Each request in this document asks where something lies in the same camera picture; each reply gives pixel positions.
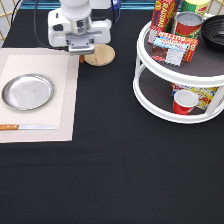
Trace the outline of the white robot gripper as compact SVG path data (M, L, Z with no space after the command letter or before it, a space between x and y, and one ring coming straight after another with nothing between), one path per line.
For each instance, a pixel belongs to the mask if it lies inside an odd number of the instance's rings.
M90 10L63 7L48 14L48 41L52 47L67 47L76 54L93 54L95 44L111 41L111 21L93 21Z

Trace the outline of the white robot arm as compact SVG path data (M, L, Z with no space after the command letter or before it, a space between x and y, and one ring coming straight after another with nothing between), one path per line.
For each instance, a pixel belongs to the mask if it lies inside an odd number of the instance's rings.
M48 13L48 41L67 47L75 55L93 54L95 44L111 41L109 19L93 21L90 0L59 0L61 6Z

